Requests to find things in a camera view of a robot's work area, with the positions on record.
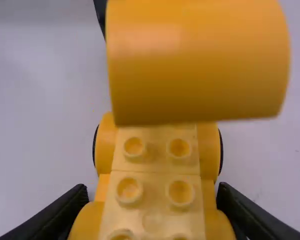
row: yellow toy roller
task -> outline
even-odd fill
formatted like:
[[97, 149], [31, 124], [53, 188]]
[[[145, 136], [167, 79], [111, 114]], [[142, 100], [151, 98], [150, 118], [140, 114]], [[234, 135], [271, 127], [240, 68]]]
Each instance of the yellow toy roller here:
[[289, 37], [277, 1], [94, 4], [112, 102], [93, 141], [94, 199], [77, 185], [1, 240], [25, 231], [35, 239], [300, 240], [227, 183], [215, 197], [223, 162], [215, 121], [273, 117], [285, 98]]

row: toy wheel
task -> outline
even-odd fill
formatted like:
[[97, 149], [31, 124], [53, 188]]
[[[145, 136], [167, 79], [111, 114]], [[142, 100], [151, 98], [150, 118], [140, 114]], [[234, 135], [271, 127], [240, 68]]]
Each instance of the toy wheel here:
[[92, 160], [93, 160], [94, 167], [96, 167], [96, 163], [95, 163], [95, 151], [96, 151], [96, 139], [97, 139], [97, 134], [98, 134], [98, 128], [99, 128], [99, 125], [96, 127], [96, 130], [94, 132], [93, 144], [92, 144]]
[[221, 135], [219, 128], [218, 128], [218, 131], [219, 131], [219, 138], [220, 138], [220, 166], [219, 166], [219, 174], [218, 175], [220, 175], [220, 173], [222, 171], [222, 166], [224, 164], [224, 143], [222, 141], [222, 135]]

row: yellow plastic brick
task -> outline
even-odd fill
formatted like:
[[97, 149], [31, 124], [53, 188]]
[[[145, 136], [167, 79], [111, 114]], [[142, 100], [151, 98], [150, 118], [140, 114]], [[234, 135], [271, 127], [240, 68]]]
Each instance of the yellow plastic brick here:
[[205, 240], [197, 175], [112, 171], [99, 240]]
[[290, 47], [277, 0], [109, 0], [105, 31], [118, 126], [280, 111]]
[[112, 170], [199, 175], [196, 125], [119, 128]]

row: white background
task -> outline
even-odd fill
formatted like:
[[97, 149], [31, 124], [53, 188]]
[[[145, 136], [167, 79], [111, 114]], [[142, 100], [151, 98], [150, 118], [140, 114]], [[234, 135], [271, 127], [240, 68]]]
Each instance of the white background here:
[[[281, 4], [292, 48], [282, 113], [220, 124], [219, 179], [300, 231], [300, 0]], [[0, 0], [0, 235], [77, 183], [93, 196], [107, 81], [92, 0]]]

